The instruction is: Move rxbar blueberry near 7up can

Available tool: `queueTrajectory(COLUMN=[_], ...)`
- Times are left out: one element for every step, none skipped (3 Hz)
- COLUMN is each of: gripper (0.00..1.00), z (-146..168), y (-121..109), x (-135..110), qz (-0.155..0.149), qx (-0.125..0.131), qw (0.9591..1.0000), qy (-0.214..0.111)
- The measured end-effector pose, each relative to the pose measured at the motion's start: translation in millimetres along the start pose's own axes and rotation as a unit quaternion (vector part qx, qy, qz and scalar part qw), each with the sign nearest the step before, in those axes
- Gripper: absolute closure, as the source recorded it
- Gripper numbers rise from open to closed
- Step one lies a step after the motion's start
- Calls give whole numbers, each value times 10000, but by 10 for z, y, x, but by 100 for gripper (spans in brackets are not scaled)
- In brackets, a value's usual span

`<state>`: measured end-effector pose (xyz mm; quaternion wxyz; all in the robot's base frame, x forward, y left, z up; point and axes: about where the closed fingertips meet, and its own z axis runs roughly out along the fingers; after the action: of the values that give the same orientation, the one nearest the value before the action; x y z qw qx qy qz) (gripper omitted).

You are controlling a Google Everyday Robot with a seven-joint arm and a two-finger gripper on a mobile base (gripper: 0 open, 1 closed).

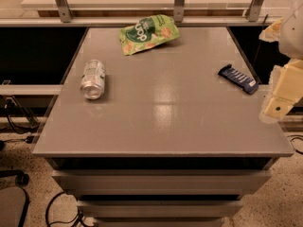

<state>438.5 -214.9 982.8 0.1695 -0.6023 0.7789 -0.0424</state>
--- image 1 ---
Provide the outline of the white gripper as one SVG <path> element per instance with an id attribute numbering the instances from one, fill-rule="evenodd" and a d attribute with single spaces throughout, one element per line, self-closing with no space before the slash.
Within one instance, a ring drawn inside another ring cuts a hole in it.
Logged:
<path id="1" fill-rule="evenodd" d="M 268 93 L 263 100 L 259 120 L 276 123 L 303 97 L 303 0 L 296 0 L 284 18 L 263 29 L 258 38 L 279 41 L 279 51 L 292 59 L 283 67 L 274 66 Z"/>

